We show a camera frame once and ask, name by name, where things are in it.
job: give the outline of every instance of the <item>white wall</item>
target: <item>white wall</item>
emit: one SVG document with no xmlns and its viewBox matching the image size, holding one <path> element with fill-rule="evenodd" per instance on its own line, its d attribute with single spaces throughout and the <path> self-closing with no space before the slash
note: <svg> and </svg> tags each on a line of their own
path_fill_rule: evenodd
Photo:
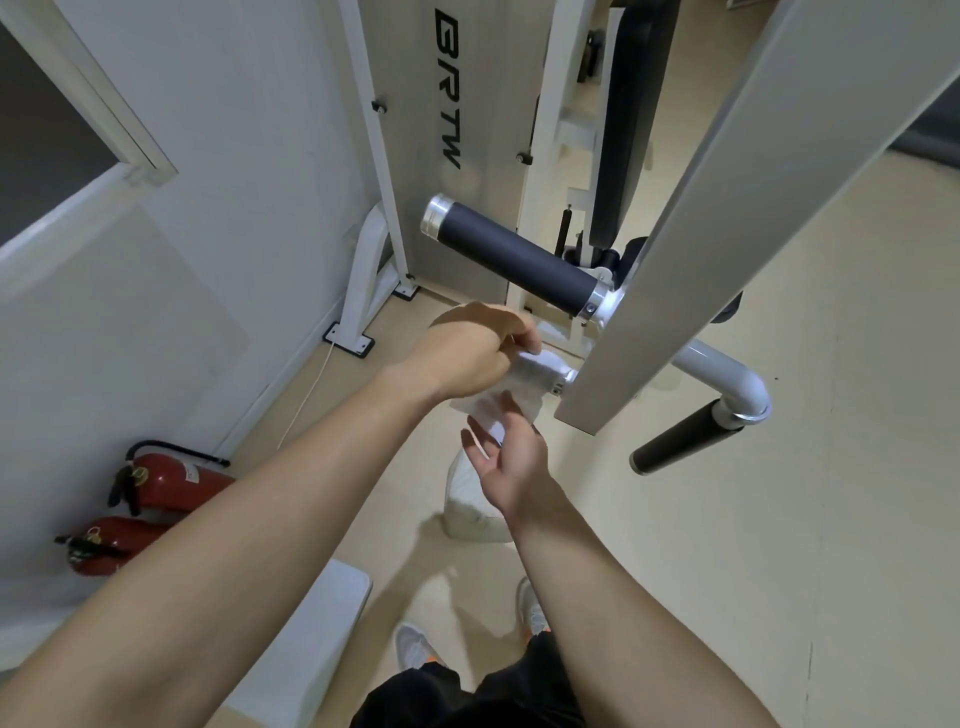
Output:
<svg viewBox="0 0 960 728">
<path fill-rule="evenodd" d="M 0 308 L 0 632 L 91 589 L 52 539 L 104 513 L 130 443 L 224 442 L 377 199 L 334 3 L 58 5 L 179 173 Z"/>
</svg>

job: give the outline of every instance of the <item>hand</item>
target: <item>hand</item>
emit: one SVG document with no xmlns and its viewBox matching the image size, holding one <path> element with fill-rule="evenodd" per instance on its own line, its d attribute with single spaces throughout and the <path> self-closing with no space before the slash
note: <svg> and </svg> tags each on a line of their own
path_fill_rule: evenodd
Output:
<svg viewBox="0 0 960 728">
<path fill-rule="evenodd" d="M 532 318 L 474 302 L 439 316 L 401 366 L 439 400 L 450 400 L 493 386 L 520 352 L 540 353 L 541 347 Z"/>
<path fill-rule="evenodd" d="M 556 486 L 547 470 L 547 447 L 543 436 L 523 416 L 514 398 L 504 392 L 499 398 L 503 412 L 503 445 L 472 417 L 467 423 L 476 436 L 478 446 L 469 430 L 461 430 L 460 441 L 470 464 L 480 476 L 480 486 L 487 500 L 503 514 L 513 528 L 529 506 L 544 500 Z"/>
</svg>

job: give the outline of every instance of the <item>metal end cap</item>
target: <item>metal end cap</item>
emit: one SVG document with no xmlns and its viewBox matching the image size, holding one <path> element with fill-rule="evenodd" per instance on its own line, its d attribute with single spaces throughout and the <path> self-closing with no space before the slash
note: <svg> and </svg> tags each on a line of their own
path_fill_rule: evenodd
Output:
<svg viewBox="0 0 960 728">
<path fill-rule="evenodd" d="M 434 195 L 423 211 L 423 219 L 420 220 L 420 231 L 427 237 L 438 239 L 440 235 L 440 225 L 444 223 L 446 214 L 453 207 L 453 200 L 446 195 Z"/>
</svg>

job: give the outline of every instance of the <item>window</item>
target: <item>window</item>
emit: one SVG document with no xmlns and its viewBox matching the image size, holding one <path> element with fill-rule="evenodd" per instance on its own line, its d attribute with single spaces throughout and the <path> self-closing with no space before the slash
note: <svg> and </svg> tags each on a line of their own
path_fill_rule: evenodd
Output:
<svg viewBox="0 0 960 728">
<path fill-rule="evenodd" d="M 0 245 L 118 161 L 0 24 Z"/>
</svg>

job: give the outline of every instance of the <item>label sticker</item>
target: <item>label sticker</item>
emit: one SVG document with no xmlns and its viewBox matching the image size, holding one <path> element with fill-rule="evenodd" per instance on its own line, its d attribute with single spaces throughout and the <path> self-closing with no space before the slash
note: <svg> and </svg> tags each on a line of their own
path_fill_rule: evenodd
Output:
<svg viewBox="0 0 960 728">
<path fill-rule="evenodd" d="M 200 482 L 200 471 L 197 470 L 196 465 L 193 463 L 183 463 L 183 469 L 186 471 L 186 481 L 188 483 Z"/>
</svg>

